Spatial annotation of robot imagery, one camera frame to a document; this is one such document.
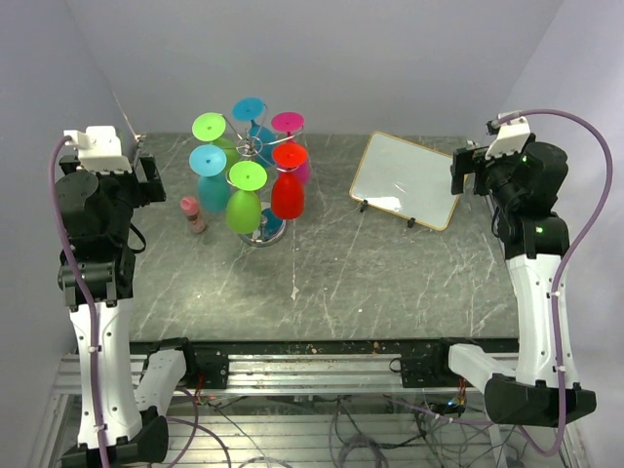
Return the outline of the green plastic wine glass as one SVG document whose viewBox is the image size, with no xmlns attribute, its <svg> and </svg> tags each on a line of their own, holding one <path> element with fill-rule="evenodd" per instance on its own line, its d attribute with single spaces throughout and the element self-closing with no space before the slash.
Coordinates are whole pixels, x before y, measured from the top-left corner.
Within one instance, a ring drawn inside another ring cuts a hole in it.
<svg viewBox="0 0 624 468">
<path fill-rule="evenodd" d="M 226 118 L 217 112 L 206 112 L 195 118 L 191 132 L 201 142 L 189 156 L 191 169 L 201 176 L 227 172 L 241 155 L 236 142 L 225 135 Z"/>
</svg>

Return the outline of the blue plastic wine glass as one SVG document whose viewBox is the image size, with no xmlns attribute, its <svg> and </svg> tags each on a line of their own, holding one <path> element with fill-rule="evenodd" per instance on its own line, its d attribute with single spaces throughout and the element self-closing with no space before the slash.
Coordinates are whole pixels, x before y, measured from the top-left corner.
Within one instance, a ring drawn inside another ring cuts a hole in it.
<svg viewBox="0 0 624 468">
<path fill-rule="evenodd" d="M 267 115 L 265 102 L 259 97 L 245 97 L 234 105 L 232 115 L 237 121 L 248 121 L 251 124 L 242 142 L 244 154 L 265 169 L 273 167 L 272 150 L 276 138 L 264 126 Z"/>
</svg>

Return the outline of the red plastic wine glass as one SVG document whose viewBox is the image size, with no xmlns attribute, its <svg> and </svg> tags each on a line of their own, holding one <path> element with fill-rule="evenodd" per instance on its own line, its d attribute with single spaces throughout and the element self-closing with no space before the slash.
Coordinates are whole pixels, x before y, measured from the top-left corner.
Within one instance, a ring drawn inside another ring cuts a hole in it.
<svg viewBox="0 0 624 468">
<path fill-rule="evenodd" d="M 271 191 L 271 210 L 280 219 L 296 219 L 304 212 L 305 192 L 295 171 L 308 160 L 307 150 L 296 142 L 283 142 L 272 151 L 278 178 Z"/>
</svg>

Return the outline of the pink plastic wine glass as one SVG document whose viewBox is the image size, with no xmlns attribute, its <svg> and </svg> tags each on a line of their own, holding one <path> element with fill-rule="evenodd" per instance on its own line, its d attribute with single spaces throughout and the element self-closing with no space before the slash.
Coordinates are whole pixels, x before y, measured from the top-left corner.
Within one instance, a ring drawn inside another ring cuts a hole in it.
<svg viewBox="0 0 624 468">
<path fill-rule="evenodd" d="M 271 120 L 272 128 L 278 133 L 285 134 L 290 141 L 296 142 L 296 136 L 304 129 L 304 116 L 295 111 L 284 111 L 276 114 Z M 307 184 L 311 177 L 310 159 L 294 171 L 294 175 Z"/>
</svg>

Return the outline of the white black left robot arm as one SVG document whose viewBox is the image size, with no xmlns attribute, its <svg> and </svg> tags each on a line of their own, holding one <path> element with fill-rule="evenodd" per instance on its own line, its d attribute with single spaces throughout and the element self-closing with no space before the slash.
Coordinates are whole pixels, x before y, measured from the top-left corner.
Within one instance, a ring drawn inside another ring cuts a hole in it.
<svg viewBox="0 0 624 468">
<path fill-rule="evenodd" d="M 177 387 L 198 377 L 186 338 L 153 345 L 133 383 L 129 325 L 138 251 L 129 245 L 134 211 L 163 202 L 155 159 L 137 157 L 144 171 L 94 173 L 65 156 L 52 200 L 62 242 L 58 285 L 78 343 L 82 414 L 75 448 L 64 467 L 130 467 L 165 460 L 166 413 Z"/>
</svg>

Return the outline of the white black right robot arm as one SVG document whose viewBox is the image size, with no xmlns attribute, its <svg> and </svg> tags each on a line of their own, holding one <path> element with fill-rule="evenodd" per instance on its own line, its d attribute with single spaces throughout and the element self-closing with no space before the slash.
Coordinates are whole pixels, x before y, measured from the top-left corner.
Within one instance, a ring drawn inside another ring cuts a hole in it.
<svg viewBox="0 0 624 468">
<path fill-rule="evenodd" d="M 474 175 L 477 195 L 496 206 L 495 233 L 503 245 L 517 300 L 519 355 L 508 368 L 470 344 L 453 344 L 433 358 L 431 377 L 452 385 L 461 376 L 478 388 L 489 418 L 499 424 L 555 428 L 595 411 L 596 394 L 582 388 L 572 360 L 565 279 L 558 269 L 569 250 L 566 222 L 554 213 L 567 156 L 546 142 L 529 142 L 510 156 L 488 159 L 486 149 L 452 155 L 451 191 Z"/>
</svg>

